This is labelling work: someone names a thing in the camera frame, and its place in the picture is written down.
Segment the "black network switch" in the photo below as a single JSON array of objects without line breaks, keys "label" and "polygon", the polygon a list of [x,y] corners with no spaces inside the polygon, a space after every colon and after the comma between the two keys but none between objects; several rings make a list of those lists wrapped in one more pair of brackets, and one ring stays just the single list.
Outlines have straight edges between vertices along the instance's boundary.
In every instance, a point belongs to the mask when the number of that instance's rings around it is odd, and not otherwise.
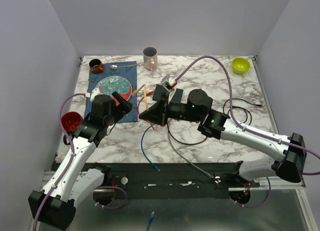
[{"label": "black network switch", "polygon": [[167,95],[169,97],[169,103],[180,103],[183,92],[184,90],[179,88],[173,88],[168,91],[162,85],[157,84],[152,95],[152,100],[157,102],[161,99],[162,95]]}]

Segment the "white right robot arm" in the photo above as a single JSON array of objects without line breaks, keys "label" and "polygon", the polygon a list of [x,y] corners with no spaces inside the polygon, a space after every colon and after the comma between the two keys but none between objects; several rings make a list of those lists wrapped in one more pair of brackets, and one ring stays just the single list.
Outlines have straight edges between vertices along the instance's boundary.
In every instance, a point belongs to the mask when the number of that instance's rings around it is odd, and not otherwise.
[{"label": "white right robot arm", "polygon": [[264,177],[279,177],[291,183],[302,181],[307,154],[301,135],[293,133],[288,137],[241,124],[212,109],[212,103],[213,99],[201,89],[192,90],[186,103],[170,102],[168,94],[162,93],[139,118],[160,126],[169,119],[196,122],[198,131],[208,138],[232,141],[265,154],[266,158],[242,161],[238,170],[230,174],[230,182],[236,187]]}]

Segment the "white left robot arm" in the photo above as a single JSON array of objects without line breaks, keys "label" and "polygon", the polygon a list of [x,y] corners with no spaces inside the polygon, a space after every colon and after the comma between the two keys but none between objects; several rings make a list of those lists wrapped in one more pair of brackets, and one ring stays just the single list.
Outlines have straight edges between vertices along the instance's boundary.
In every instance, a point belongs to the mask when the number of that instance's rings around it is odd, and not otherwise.
[{"label": "white left robot arm", "polygon": [[43,188],[32,191],[28,197],[34,231],[38,222],[65,231],[75,217],[77,206],[95,189],[109,190],[112,199],[116,191],[121,191],[124,195],[122,206],[128,202],[126,191],[115,186],[110,167],[97,164],[83,178],[77,178],[101,140],[109,134],[109,126],[126,116],[132,110],[132,104],[116,91],[111,96],[89,93],[83,96],[93,99],[90,113],[71,133],[63,130],[70,145],[67,155]]}]

